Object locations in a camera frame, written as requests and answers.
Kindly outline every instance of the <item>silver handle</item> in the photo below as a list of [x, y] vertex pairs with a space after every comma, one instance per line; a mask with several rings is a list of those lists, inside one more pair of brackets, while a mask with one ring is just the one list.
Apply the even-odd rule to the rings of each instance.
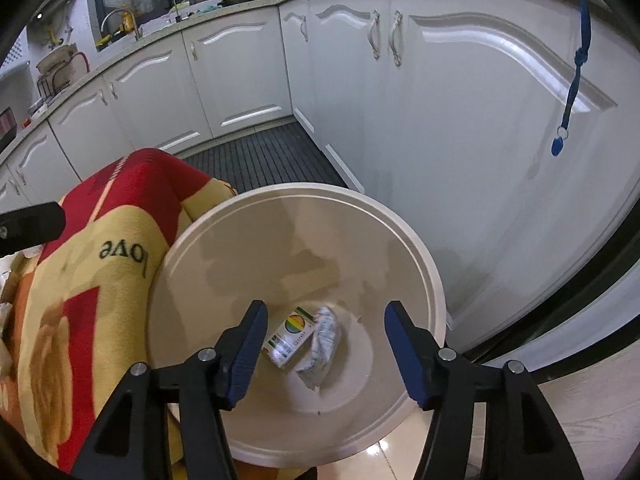
[[300, 21], [300, 33], [305, 37], [305, 41], [309, 42], [309, 33], [306, 30], [306, 16], [302, 16], [302, 20]]
[[400, 23], [402, 22], [402, 12], [396, 10], [394, 15], [394, 22], [391, 25], [391, 30], [389, 31], [389, 46], [391, 47], [391, 52], [394, 54], [394, 63], [396, 66], [400, 66], [402, 64], [402, 60], [400, 59], [400, 55], [396, 50], [396, 30], [400, 27]]
[[376, 44], [373, 43], [373, 29], [379, 26], [380, 26], [380, 13], [377, 10], [374, 10], [373, 19], [371, 20], [371, 27], [369, 27], [369, 33], [367, 34], [369, 44], [371, 45], [371, 49], [373, 50], [373, 59], [380, 58], [380, 51], [376, 47]]
[[9, 179], [9, 184], [14, 186], [14, 191], [15, 191], [16, 195], [20, 196], [20, 189], [18, 188], [18, 185], [11, 179]]

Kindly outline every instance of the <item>blue strap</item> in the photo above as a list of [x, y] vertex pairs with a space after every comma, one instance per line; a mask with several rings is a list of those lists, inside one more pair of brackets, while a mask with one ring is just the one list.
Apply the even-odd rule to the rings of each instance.
[[[562, 114], [562, 123], [558, 127], [558, 136], [554, 139], [551, 146], [551, 153], [553, 156], [558, 156], [564, 145], [564, 140], [569, 136], [569, 117], [571, 116], [571, 108], [574, 106], [575, 97], [578, 95], [578, 88], [580, 87], [580, 68], [587, 62], [589, 55], [589, 46], [591, 45], [591, 14], [589, 12], [589, 0], [580, 0], [580, 33], [582, 36], [582, 44], [575, 51], [574, 63], [575, 63], [575, 76], [574, 80], [569, 86], [569, 92], [566, 97], [566, 105], [564, 107], [564, 114]], [[562, 128], [566, 135], [562, 137], [560, 135], [560, 128]]]

